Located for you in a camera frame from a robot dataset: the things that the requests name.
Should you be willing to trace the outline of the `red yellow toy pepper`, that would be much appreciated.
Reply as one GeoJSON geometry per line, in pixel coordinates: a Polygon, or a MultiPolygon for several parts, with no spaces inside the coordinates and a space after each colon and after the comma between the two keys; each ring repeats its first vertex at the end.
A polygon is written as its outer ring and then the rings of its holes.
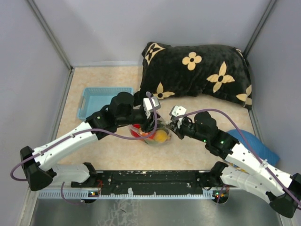
{"type": "Polygon", "coordinates": [[[150,132],[143,132],[139,124],[134,124],[129,127],[130,133],[133,137],[145,137],[150,134],[150,132]]]}

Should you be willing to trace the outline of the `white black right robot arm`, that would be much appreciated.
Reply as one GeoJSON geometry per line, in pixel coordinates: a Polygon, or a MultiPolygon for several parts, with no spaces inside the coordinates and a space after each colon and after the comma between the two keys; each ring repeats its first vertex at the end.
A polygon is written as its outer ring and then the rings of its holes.
{"type": "Polygon", "coordinates": [[[210,174],[213,185],[238,187],[266,201],[278,214],[292,218],[301,207],[301,175],[283,172],[259,158],[247,142],[241,143],[218,129],[209,112],[195,111],[191,120],[184,107],[175,106],[168,127],[179,139],[190,137],[204,142],[211,154],[224,160],[216,163],[216,171],[210,174]]]}

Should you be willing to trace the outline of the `green yellow toy mango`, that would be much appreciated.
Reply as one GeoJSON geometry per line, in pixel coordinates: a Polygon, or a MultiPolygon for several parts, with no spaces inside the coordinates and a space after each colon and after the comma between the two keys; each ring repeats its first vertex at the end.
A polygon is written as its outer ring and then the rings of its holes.
{"type": "Polygon", "coordinates": [[[157,145],[158,142],[154,139],[145,139],[145,143],[147,143],[148,145],[157,145]]]}

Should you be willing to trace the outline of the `clear dotted zip top bag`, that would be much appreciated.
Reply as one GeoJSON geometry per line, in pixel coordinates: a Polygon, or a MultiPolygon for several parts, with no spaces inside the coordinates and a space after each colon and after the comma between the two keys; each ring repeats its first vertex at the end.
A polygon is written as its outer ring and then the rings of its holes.
{"type": "MultiPolygon", "coordinates": [[[[147,137],[147,138],[143,138],[143,139],[140,139],[140,141],[143,141],[145,143],[145,139],[154,139],[154,136],[155,136],[155,133],[157,130],[164,130],[166,132],[169,132],[169,129],[166,127],[166,121],[159,115],[157,114],[157,118],[158,118],[158,122],[157,122],[157,128],[155,130],[155,132],[152,132],[153,131],[153,128],[150,129],[150,134],[151,136],[147,137]]],[[[163,145],[163,144],[166,144],[168,142],[170,142],[170,140],[166,140],[164,143],[158,143],[157,145],[163,145]]]]}

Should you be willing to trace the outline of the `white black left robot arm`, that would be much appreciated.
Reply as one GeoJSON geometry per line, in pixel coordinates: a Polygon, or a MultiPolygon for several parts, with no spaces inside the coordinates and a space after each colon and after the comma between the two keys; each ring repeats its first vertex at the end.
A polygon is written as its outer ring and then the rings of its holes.
{"type": "Polygon", "coordinates": [[[87,117],[78,127],[60,138],[37,148],[24,147],[20,151],[21,165],[32,191],[51,184],[69,183],[72,187],[92,187],[98,173],[91,163],[61,165],[58,162],[74,151],[108,135],[116,136],[120,127],[139,124],[151,136],[158,125],[156,110],[159,100],[150,92],[142,105],[134,109],[134,96],[120,92],[110,104],[87,117]]]}

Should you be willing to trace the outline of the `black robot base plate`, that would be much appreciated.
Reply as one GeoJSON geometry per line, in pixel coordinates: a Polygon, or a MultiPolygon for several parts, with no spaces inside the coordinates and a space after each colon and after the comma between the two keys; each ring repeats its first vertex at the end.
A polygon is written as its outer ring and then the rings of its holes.
{"type": "Polygon", "coordinates": [[[187,195],[202,194],[203,189],[222,187],[216,171],[164,170],[127,171],[105,170],[93,174],[85,182],[71,182],[72,188],[96,188],[102,195],[187,195]]]}

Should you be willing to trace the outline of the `yellow orange toy fruit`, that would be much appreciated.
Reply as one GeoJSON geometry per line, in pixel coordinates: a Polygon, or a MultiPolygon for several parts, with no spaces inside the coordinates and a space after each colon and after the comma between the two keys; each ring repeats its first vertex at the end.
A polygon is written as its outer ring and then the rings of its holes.
{"type": "Polygon", "coordinates": [[[168,138],[168,134],[166,131],[160,129],[157,130],[154,136],[154,140],[158,143],[164,143],[168,138]]]}

